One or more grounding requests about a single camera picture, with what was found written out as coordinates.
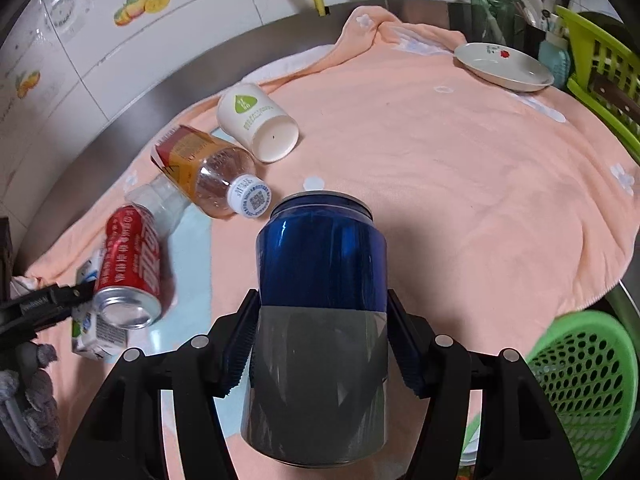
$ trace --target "qr code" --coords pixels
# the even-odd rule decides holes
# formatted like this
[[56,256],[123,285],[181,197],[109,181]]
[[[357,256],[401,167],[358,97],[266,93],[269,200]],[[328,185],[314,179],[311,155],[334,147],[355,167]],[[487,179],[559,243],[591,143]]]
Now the qr code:
[[258,209],[260,209],[266,201],[267,199],[264,197],[264,193],[261,191],[249,198],[249,202],[251,203],[251,207],[254,208],[254,211],[258,211]]

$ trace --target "fruit sticker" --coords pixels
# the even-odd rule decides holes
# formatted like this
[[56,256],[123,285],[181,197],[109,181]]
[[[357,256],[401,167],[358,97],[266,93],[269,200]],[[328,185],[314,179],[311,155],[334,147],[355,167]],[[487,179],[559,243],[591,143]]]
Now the fruit sticker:
[[147,0],[145,4],[146,12],[150,14],[155,14],[156,12],[160,12],[165,9],[171,0]]
[[127,0],[113,15],[113,23],[119,27],[129,25],[145,12],[155,14],[165,9],[171,0]]
[[15,78],[15,91],[20,99],[24,99],[29,90],[35,88],[40,82],[40,70],[34,70],[27,76],[26,72],[22,72]]

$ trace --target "screw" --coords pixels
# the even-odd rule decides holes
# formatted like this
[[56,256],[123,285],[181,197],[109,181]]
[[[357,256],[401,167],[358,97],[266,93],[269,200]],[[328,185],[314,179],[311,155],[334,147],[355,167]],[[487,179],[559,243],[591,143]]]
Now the screw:
[[453,339],[446,334],[440,334],[436,336],[436,345],[448,348],[453,345]]
[[197,335],[191,340],[191,346],[194,348],[204,348],[209,344],[209,338],[205,335]]
[[129,348],[126,352],[124,352],[124,360],[127,362],[135,361],[140,357],[140,350],[137,348]]
[[513,348],[507,348],[504,350],[502,352],[502,356],[511,363],[516,362],[520,358],[520,354],[518,354]]

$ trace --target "bottle label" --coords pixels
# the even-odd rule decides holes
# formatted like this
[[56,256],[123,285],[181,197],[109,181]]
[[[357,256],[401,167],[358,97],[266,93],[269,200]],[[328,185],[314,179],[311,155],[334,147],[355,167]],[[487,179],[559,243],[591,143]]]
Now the bottle label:
[[229,147],[234,145],[181,124],[160,139],[156,149],[152,150],[151,160],[194,200],[196,180],[202,163],[214,153]]

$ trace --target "green dish rack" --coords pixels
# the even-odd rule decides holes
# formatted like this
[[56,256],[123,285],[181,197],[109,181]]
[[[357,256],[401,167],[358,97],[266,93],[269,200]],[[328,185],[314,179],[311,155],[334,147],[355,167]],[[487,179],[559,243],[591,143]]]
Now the green dish rack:
[[575,12],[556,7],[569,30],[575,73],[567,88],[640,164],[640,58]]
[[[583,480],[597,480],[616,457],[631,427],[638,393],[638,361],[631,338],[609,314],[574,312],[557,318],[527,359],[558,415]],[[478,437],[469,424],[465,447]]]

